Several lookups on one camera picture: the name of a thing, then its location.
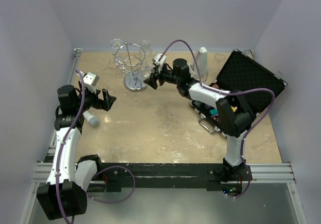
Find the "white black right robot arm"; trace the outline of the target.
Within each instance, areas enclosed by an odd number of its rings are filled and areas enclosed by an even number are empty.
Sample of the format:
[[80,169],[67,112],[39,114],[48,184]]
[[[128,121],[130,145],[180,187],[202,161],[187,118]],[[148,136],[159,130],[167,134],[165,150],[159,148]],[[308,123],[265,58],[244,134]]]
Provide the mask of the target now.
[[220,129],[227,135],[227,152],[223,159],[221,180],[235,180],[245,167],[245,136],[254,121],[254,113],[245,97],[228,91],[215,92],[194,79],[187,61],[182,58],[168,64],[155,66],[144,83],[157,89],[165,82],[176,85],[179,94],[187,99],[199,101],[218,111]]

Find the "ribbed clear glass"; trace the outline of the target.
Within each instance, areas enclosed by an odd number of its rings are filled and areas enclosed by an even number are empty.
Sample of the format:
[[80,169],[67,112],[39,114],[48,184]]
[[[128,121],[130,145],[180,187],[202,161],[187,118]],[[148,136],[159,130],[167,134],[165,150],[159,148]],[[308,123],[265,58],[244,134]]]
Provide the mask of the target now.
[[150,74],[153,71],[153,67],[151,64],[147,63],[147,62],[142,62],[140,64],[140,69],[139,69],[143,80],[147,79],[150,77]]

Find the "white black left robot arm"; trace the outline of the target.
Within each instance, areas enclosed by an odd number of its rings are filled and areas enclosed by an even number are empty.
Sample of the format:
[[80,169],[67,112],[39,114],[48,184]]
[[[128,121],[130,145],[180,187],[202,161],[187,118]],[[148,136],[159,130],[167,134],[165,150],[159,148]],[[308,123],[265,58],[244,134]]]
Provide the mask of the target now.
[[104,174],[98,155],[76,160],[85,112],[90,108],[109,111],[116,101],[107,89],[90,91],[64,85],[57,90],[56,151],[45,185],[37,189],[37,199],[49,220],[74,217],[87,209],[87,189],[91,179]]

